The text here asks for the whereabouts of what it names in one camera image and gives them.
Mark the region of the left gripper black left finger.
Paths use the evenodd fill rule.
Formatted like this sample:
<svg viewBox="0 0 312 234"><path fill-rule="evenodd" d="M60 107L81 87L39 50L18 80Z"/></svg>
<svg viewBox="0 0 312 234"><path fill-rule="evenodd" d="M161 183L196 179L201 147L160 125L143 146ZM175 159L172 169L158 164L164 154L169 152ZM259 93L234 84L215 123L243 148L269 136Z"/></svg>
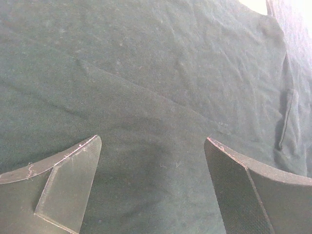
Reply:
<svg viewBox="0 0 312 234"><path fill-rule="evenodd" d="M2 234L78 234L97 170L102 141L69 149L0 175Z"/></svg>

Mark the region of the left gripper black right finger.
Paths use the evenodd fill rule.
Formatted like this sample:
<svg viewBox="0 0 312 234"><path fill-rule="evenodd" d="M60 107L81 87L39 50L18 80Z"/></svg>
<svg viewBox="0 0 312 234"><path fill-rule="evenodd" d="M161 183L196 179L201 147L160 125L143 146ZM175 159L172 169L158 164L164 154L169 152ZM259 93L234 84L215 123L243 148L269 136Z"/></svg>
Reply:
<svg viewBox="0 0 312 234"><path fill-rule="evenodd" d="M207 138L204 152L228 234L310 234L312 180Z"/></svg>

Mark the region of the black t shirt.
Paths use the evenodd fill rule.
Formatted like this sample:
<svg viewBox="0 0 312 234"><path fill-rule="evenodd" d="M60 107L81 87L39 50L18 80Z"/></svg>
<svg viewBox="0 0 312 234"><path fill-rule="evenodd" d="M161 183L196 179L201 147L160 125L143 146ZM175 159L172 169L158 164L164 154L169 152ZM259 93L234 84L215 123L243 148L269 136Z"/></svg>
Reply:
<svg viewBox="0 0 312 234"><path fill-rule="evenodd" d="M83 234L222 234L212 137L312 175L312 41L292 0L3 0L0 171L102 139Z"/></svg>

